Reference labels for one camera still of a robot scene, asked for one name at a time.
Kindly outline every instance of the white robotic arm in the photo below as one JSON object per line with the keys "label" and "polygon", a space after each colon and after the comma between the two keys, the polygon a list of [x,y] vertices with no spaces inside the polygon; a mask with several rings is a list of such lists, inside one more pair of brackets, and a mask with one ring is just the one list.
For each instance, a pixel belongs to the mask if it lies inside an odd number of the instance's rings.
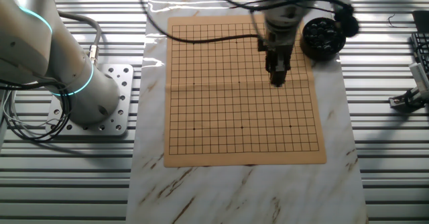
{"label": "white robotic arm", "polygon": [[[267,0],[264,5],[274,5],[287,0]],[[280,87],[284,84],[286,73],[290,70],[290,58],[294,48],[296,30],[302,18],[310,11],[311,1],[285,5],[264,11],[265,47],[260,50],[267,52],[266,69],[272,85]]]}
{"label": "white robotic arm", "polygon": [[[62,23],[54,0],[0,0],[0,79],[61,82],[74,106],[71,120],[98,123],[116,109],[119,87],[98,70]],[[59,91],[46,87],[56,97]]]}

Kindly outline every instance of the metal slotted table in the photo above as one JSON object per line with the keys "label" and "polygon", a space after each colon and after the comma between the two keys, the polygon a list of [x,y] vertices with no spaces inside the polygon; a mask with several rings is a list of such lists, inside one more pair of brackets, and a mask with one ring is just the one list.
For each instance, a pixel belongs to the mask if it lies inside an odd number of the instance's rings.
{"label": "metal slotted table", "polygon": [[[99,62],[134,67],[128,134],[124,139],[61,142],[86,154],[71,157],[43,150],[7,131],[0,154],[0,223],[124,224],[137,119],[145,16],[137,0],[56,0],[62,11],[89,16],[104,31]],[[429,111],[404,117],[387,98],[415,86],[408,44],[416,31],[411,12],[429,0],[351,0],[361,34],[341,52],[341,64],[370,223],[429,222]],[[387,19],[391,18],[391,27]],[[89,26],[64,20],[84,47],[94,37]],[[46,120],[51,96],[22,92],[22,118]]]}

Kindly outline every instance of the metal mounting plate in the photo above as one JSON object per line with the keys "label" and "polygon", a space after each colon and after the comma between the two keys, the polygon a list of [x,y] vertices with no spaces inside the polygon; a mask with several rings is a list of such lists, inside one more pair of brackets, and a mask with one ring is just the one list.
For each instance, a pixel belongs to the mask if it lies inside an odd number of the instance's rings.
{"label": "metal mounting plate", "polygon": [[[119,86],[120,96],[125,98],[119,100],[118,107],[106,120],[88,126],[80,126],[69,121],[59,136],[120,136],[127,132],[134,69],[129,64],[99,64],[98,68],[115,80]],[[61,109],[61,103],[52,96],[48,120],[59,118],[58,114],[55,114],[58,109]],[[50,126],[46,125],[46,132],[50,131]]]}

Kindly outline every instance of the blue led ring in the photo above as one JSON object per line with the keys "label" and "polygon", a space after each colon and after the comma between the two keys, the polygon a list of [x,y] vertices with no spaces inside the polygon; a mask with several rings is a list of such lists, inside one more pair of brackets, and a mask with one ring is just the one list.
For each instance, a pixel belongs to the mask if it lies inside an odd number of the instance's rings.
{"label": "blue led ring", "polygon": [[81,90],[83,90],[86,86],[88,86],[88,84],[91,81],[91,79],[93,78],[93,74],[94,74],[94,64],[91,64],[91,66],[93,66],[93,69],[91,70],[91,75],[89,76],[89,79],[85,83],[85,85],[83,85],[82,87],[80,87],[77,91],[74,91],[72,93],[68,93],[67,96],[70,96],[70,95],[73,95],[73,94],[77,94],[78,92],[80,92]]}
{"label": "blue led ring", "polygon": [[31,11],[31,10],[29,10],[29,9],[26,9],[26,8],[24,8],[24,7],[21,7],[21,6],[19,6],[19,8],[22,10],[22,11],[24,11],[25,13],[27,13],[27,14],[29,14],[29,15],[32,15],[32,16],[34,16],[34,17],[36,17],[36,18],[38,18],[38,19],[40,19],[42,22],[44,22],[47,26],[48,26],[48,28],[49,28],[49,30],[51,31],[51,34],[52,34],[52,28],[51,28],[51,25],[42,17],[42,16],[40,16],[40,15],[38,15],[37,13],[34,13],[33,11]]}

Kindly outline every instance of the marble surface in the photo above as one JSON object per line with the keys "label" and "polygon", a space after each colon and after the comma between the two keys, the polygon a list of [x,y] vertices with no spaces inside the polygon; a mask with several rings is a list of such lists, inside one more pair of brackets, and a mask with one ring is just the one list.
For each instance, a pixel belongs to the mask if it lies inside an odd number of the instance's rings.
{"label": "marble surface", "polygon": [[[163,28],[169,17],[247,13],[218,0],[149,3]],[[167,39],[151,25],[146,33],[127,224],[367,222],[339,59],[313,70],[326,164],[165,168]]]}

